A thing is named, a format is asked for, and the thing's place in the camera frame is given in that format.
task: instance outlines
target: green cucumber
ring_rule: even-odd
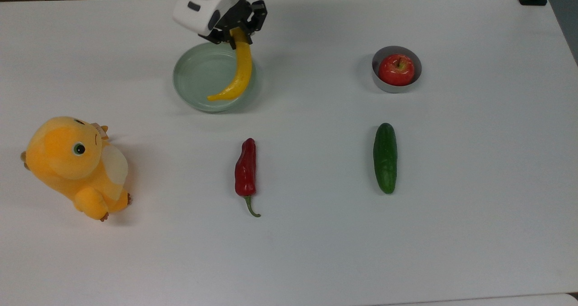
[[[389,123],[378,127],[373,143],[373,166],[379,188],[388,195],[396,189],[397,142],[396,132]]]

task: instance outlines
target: plush toy ear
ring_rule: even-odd
[[[24,162],[24,168],[30,170],[30,168],[28,168],[28,165],[26,164],[26,152],[22,152],[22,154],[20,154],[20,160]]]

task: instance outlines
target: plush toy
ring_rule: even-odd
[[[107,142],[107,129],[72,117],[54,117],[36,131],[21,154],[24,166],[35,177],[101,222],[109,212],[131,203],[122,187],[128,163]]]

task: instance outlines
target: white robot body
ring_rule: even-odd
[[[177,0],[173,19],[189,30],[207,36],[237,2],[239,0]]]

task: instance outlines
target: green bowl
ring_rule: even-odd
[[[257,90],[257,74],[252,64],[247,88],[233,100],[209,101],[227,87],[237,71],[237,55],[228,43],[203,43],[186,51],[175,65],[173,85],[179,96],[190,106],[204,112],[222,112],[247,104]]]

